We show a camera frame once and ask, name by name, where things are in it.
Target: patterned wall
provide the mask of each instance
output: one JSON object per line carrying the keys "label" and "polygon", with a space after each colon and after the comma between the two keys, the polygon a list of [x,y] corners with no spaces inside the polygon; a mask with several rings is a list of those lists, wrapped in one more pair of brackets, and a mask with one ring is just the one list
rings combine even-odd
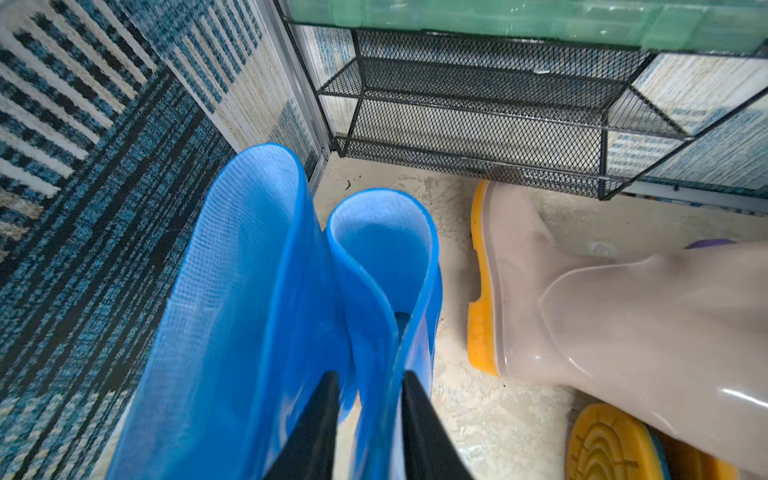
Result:
{"label": "patterned wall", "polygon": [[87,478],[222,166],[318,152],[249,0],[0,13],[0,477]]}

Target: black mesh shelf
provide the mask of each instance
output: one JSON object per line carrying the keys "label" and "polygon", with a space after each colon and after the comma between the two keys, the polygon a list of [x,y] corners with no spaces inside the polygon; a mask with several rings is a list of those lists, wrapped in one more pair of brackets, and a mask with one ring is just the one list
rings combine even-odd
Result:
{"label": "black mesh shelf", "polygon": [[318,93],[686,137],[637,90],[606,78],[357,58]]}
{"label": "black mesh shelf", "polygon": [[351,32],[355,58],[316,92],[356,99],[341,156],[602,199],[627,180],[609,131],[688,139],[632,87],[648,52]]}
{"label": "black mesh shelf", "polygon": [[349,157],[544,188],[585,197],[602,199],[622,185],[620,179],[601,175],[570,174],[546,168],[523,167],[371,141],[350,141],[344,137],[337,137],[336,142],[339,152],[345,152]]}

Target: green container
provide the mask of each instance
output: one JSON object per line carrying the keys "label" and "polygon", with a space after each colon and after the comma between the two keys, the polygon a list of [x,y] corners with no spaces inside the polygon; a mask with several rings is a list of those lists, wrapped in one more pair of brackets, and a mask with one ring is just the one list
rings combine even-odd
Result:
{"label": "green container", "polygon": [[749,53],[768,0],[288,0],[298,22]]}

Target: clear rain boot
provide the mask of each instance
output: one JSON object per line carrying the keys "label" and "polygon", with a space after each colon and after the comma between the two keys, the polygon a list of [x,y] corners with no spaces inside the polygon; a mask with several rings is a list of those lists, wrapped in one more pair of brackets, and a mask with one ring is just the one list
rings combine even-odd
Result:
{"label": "clear rain boot", "polygon": [[296,155],[251,147],[208,192],[108,478],[262,478],[326,371],[353,352]]}
{"label": "clear rain boot", "polygon": [[527,189],[493,182],[475,193],[472,238],[473,366],[573,386],[768,475],[768,243],[583,257],[555,245]]}
{"label": "clear rain boot", "polygon": [[326,228],[362,403],[350,478],[405,478],[402,378],[432,391],[442,307],[437,229],[413,197],[376,188],[346,198]]}

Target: yellow sole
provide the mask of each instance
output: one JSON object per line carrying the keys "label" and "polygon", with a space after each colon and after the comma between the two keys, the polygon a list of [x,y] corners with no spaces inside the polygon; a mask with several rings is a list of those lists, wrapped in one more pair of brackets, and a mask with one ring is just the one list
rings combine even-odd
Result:
{"label": "yellow sole", "polygon": [[567,480],[664,480],[645,424],[607,403],[579,415],[567,455]]}
{"label": "yellow sole", "polygon": [[481,180],[472,199],[472,246],[478,254],[480,264],[480,299],[469,304],[467,351],[472,366],[498,376],[491,271],[482,234],[482,208],[487,189],[488,180]]}

